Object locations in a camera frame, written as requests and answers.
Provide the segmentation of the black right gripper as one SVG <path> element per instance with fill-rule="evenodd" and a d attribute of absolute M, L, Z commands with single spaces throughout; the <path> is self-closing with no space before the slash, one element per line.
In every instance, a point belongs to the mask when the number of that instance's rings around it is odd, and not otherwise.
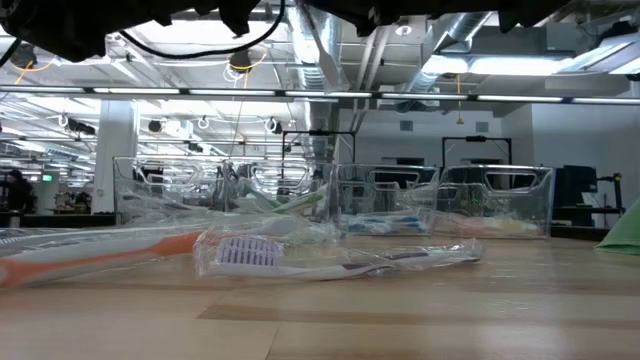
<path fill-rule="evenodd" d="M 379 0 L 304 0 L 307 5 L 332 14 L 356 28 L 358 36 L 369 36 L 380 26 L 400 18 L 397 9 L 385 7 Z"/>

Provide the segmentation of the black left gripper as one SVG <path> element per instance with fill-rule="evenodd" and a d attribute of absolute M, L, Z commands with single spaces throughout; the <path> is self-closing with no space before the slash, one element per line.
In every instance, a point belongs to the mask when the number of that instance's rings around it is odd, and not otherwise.
<path fill-rule="evenodd" d="M 217 10 L 236 35 L 249 32 L 249 14 L 260 0 L 0 0 L 0 26 L 31 45 L 72 62 L 106 54 L 108 34 L 149 21 L 172 24 L 188 9 Z"/>

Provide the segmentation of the green white toothbrush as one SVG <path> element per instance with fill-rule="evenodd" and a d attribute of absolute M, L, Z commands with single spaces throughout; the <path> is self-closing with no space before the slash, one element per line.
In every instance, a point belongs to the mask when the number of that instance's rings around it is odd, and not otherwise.
<path fill-rule="evenodd" d="M 322 192 L 311 192 L 306 195 L 297 197 L 292 201 L 276 207 L 272 213 L 276 214 L 293 214 L 301 216 L 320 215 L 324 210 L 326 195 Z"/>
<path fill-rule="evenodd" d="M 289 244 L 335 243 L 342 237 L 333 224 L 282 214 L 235 214 L 212 224 L 209 231 L 214 235 L 264 236 Z"/>

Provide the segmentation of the overhead LED light bar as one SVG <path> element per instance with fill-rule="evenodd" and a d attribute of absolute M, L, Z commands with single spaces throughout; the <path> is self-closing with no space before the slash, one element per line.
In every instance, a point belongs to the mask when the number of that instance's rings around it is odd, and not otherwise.
<path fill-rule="evenodd" d="M 527 96 L 457 93 L 397 93 L 376 91 L 320 91 L 241 88 L 143 88 L 143 87 L 71 87 L 0 85 L 0 93 L 31 94 L 37 96 L 80 98 L 131 98 L 161 100 L 222 100 L 266 102 L 384 100 L 384 101 L 440 101 L 474 103 L 540 103 L 562 105 L 640 106 L 640 98 Z"/>

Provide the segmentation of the white pillar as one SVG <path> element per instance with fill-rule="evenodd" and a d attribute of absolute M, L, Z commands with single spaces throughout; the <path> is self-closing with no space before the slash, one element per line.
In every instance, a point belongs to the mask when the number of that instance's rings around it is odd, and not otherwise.
<path fill-rule="evenodd" d="M 134 157 L 139 133 L 138 105 L 134 101 L 102 100 L 98 124 L 93 213 L 114 211 L 115 157 Z"/>

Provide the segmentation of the clear plastic bin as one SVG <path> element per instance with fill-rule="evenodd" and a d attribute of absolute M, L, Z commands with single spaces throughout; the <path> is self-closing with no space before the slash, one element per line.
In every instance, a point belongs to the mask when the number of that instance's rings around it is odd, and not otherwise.
<path fill-rule="evenodd" d="M 194 223 L 226 207 L 220 161 L 116 157 L 113 175 L 114 209 L 122 225 Z"/>
<path fill-rule="evenodd" d="M 434 222 L 445 214 L 504 216 L 544 226 L 549 236 L 554 182 L 555 172 L 547 167 L 448 167 L 439 180 Z"/>
<path fill-rule="evenodd" d="M 347 218 L 372 214 L 416 216 L 427 229 L 426 234 L 369 236 L 426 236 L 434 220 L 438 180 L 439 170 L 428 166 L 342 164 L 333 179 L 333 219 L 349 235 L 366 235 L 348 232 Z"/>
<path fill-rule="evenodd" d="M 329 219 L 331 164 L 293 160 L 231 162 L 225 166 L 227 212 L 276 214 L 272 210 L 311 192 L 326 195 L 320 215 L 301 216 L 321 223 Z"/>

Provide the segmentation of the person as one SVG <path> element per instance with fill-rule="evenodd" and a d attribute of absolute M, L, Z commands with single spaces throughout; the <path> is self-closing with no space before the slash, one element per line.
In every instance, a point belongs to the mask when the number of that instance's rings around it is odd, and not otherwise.
<path fill-rule="evenodd" d="M 0 187 L 8 191 L 7 209 L 24 214 L 34 210 L 33 187 L 25 179 L 21 171 L 13 169 L 8 173 L 7 180 L 0 180 Z"/>

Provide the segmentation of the black machine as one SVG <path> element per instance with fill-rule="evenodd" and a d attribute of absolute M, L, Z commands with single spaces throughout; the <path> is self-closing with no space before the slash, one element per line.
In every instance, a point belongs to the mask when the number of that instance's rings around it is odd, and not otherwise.
<path fill-rule="evenodd" d="M 551 236 L 557 238 L 601 241 L 609 232 L 609 227 L 597 227 L 594 215 L 621 217 L 626 208 L 622 202 L 622 175 L 613 173 L 598 176 L 593 167 L 564 165 L 555 169 L 555 188 L 551 222 Z M 584 195 L 596 195 L 600 182 L 611 183 L 614 190 L 612 205 L 587 203 Z"/>

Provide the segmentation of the green cloth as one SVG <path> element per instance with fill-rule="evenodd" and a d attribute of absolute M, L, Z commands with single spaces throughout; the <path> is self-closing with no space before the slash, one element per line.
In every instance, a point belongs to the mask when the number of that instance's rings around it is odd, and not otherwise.
<path fill-rule="evenodd" d="M 640 197 L 595 246 L 596 251 L 640 256 Z"/>

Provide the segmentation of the slanted silver ceiling duct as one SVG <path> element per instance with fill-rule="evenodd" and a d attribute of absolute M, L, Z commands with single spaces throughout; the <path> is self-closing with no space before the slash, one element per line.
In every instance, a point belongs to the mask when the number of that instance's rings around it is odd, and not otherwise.
<path fill-rule="evenodd" d="M 491 11 L 455 13 L 444 20 L 435 20 L 428 28 L 420 47 L 420 61 L 415 74 L 403 86 L 402 92 L 426 93 L 438 78 L 446 73 L 465 73 L 464 60 L 451 60 L 441 51 L 460 46 L 469 53 L 473 37 L 491 17 Z"/>

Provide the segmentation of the wide silver ceiling duct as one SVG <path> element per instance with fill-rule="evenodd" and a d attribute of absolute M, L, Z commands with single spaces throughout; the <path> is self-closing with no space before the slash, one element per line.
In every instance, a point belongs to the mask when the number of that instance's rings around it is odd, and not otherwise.
<path fill-rule="evenodd" d="M 315 67 L 311 63 L 302 63 L 302 50 L 303 45 L 303 30 L 300 11 L 298 7 L 288 7 L 286 12 L 287 20 L 289 22 L 291 30 L 291 40 L 294 50 L 295 62 L 299 67 L 297 68 L 298 87 L 304 91 L 315 91 L 321 94 L 326 92 L 319 89 L 307 89 L 304 87 L 304 75 L 317 75 Z M 324 99 L 324 100 L 311 100 L 304 102 L 304 121 L 306 129 L 311 131 L 323 130 L 323 131 L 337 131 L 335 121 L 337 120 L 337 100 Z M 310 152 L 315 158 L 332 158 L 334 153 L 335 135 L 325 136 L 310 136 L 307 143 L 310 146 Z"/>

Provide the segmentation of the black stand frame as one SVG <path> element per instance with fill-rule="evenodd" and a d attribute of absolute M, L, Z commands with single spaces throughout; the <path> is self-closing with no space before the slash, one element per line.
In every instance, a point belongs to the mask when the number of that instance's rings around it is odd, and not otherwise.
<path fill-rule="evenodd" d="M 442 137 L 441 138 L 441 163 L 442 167 L 446 167 L 446 159 L 447 159 L 447 142 L 448 141 L 464 141 L 467 143 L 485 143 L 492 142 L 494 145 L 497 145 L 498 142 L 504 142 L 507 145 L 507 151 L 505 152 L 507 155 L 507 164 L 513 165 L 513 142 L 511 138 L 506 137 L 486 137 L 482 135 L 474 135 L 474 136 L 463 136 L 463 137 Z"/>

